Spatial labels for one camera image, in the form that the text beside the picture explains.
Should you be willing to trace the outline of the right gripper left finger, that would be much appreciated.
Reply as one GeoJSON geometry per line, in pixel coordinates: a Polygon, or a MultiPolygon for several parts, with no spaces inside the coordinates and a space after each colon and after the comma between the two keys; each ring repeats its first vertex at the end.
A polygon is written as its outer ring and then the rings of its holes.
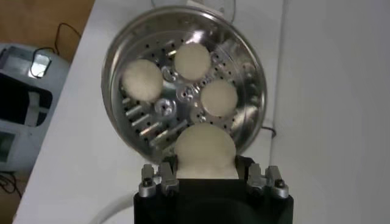
{"type": "Polygon", "coordinates": [[[141,198],[173,197],[179,192],[177,173],[177,157],[169,156],[157,166],[155,172],[151,164],[145,164],[141,170],[141,183],[138,195],[141,198]]]}

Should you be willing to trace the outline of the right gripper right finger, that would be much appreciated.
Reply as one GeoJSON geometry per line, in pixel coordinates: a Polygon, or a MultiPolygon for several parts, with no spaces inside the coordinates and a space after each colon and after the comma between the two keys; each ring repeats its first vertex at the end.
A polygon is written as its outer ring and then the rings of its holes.
{"type": "Polygon", "coordinates": [[[289,187],[281,176],[278,166],[268,166],[264,175],[261,167],[252,158],[244,156],[235,157],[235,167],[239,179],[243,179],[249,192],[256,192],[263,195],[266,190],[277,199],[287,199],[289,197],[289,187]]]}

